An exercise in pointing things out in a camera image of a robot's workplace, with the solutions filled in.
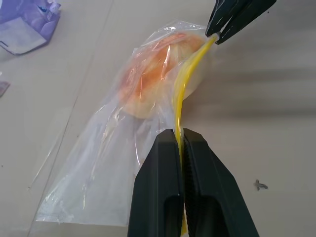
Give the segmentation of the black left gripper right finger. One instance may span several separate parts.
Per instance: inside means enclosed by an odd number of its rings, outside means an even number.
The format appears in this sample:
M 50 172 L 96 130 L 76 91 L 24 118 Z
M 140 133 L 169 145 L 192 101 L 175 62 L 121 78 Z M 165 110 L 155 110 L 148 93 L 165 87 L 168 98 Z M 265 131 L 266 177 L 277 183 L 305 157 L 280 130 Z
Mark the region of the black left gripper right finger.
M 259 237 L 234 176 L 187 128 L 182 164 L 189 237 Z

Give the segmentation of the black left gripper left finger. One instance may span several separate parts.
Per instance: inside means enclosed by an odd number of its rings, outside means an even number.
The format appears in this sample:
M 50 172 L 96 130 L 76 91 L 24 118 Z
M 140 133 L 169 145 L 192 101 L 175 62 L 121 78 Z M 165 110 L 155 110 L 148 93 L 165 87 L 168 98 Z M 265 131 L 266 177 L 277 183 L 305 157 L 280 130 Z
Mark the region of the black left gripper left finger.
M 160 133 L 133 188 L 127 237 L 180 237 L 184 188 L 174 132 Z

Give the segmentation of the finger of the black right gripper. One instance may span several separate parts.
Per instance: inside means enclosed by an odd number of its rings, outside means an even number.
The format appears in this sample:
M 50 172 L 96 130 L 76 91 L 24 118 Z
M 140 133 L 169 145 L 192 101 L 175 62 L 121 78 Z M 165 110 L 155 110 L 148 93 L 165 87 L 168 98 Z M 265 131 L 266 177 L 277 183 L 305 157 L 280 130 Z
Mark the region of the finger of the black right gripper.
M 268 10 L 277 0 L 247 0 L 245 7 L 218 32 L 219 39 L 216 44 L 221 44 L 234 36 L 249 23 Z
M 222 31 L 225 25 L 236 16 L 247 4 L 247 0 L 216 0 L 206 27 L 205 35 Z

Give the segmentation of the clear plastic zip bag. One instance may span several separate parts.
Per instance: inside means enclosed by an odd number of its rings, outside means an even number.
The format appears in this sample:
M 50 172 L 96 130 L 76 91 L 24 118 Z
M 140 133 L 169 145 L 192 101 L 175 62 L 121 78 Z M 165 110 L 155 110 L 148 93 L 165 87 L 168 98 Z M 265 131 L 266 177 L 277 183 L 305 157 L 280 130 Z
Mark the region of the clear plastic zip bag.
M 199 35 L 205 43 L 167 74 L 164 94 L 149 118 L 140 119 L 124 112 L 119 87 L 132 57 L 146 45 L 174 32 Z M 134 49 L 69 154 L 54 165 L 31 227 L 32 234 L 49 224 L 127 226 L 134 181 L 156 137 L 171 129 L 181 154 L 183 100 L 205 78 L 211 62 L 209 50 L 217 39 L 207 38 L 204 32 L 204 26 L 174 21 Z

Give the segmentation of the orange round snack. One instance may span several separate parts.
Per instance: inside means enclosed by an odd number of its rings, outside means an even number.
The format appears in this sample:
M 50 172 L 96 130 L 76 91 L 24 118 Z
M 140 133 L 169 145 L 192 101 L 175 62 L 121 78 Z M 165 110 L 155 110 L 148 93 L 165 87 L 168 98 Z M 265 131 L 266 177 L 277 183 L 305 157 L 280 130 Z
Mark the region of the orange round snack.
M 119 87 L 124 112 L 138 119 L 149 118 L 164 94 L 167 74 L 204 43 L 205 40 L 199 35 L 174 32 L 136 53 Z

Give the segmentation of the purple tissue pack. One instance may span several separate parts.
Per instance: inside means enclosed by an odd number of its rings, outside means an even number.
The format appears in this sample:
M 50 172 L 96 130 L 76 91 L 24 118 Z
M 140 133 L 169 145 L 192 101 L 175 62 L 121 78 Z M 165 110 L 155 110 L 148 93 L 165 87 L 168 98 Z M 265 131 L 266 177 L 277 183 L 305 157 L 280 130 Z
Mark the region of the purple tissue pack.
M 60 7 L 56 0 L 0 0 L 0 47 L 22 55 L 48 44 Z

